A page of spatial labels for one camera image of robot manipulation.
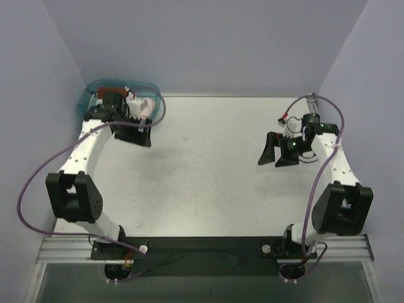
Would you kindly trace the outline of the pink striped towel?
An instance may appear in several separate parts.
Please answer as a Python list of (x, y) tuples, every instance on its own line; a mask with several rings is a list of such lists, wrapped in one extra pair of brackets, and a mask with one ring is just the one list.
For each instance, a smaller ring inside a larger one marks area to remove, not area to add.
[(150, 117), (155, 108), (155, 101), (151, 98), (143, 98), (141, 100), (141, 117)]

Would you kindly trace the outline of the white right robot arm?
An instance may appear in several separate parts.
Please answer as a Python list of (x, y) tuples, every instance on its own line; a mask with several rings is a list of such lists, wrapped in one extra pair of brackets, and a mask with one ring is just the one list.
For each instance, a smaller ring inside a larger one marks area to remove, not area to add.
[(321, 122), (317, 114), (305, 114), (300, 125), (300, 136), (267, 133), (258, 160), (258, 165), (286, 167), (299, 164), (300, 156), (313, 152), (320, 164), (303, 222), (289, 225), (288, 238), (280, 242), (282, 255), (289, 259), (327, 236), (359, 235), (374, 197), (372, 189), (353, 173), (336, 124)]

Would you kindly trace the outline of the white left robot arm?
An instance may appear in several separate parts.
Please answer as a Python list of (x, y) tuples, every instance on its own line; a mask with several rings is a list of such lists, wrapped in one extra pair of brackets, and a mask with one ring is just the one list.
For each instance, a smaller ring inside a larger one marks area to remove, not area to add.
[(149, 127), (160, 103), (127, 88), (101, 88), (86, 111), (79, 143), (59, 172), (48, 174), (45, 185), (56, 218), (74, 223), (106, 242), (105, 252), (114, 260), (125, 257), (124, 229), (103, 211), (104, 201), (92, 175), (110, 138), (139, 146), (151, 145)]

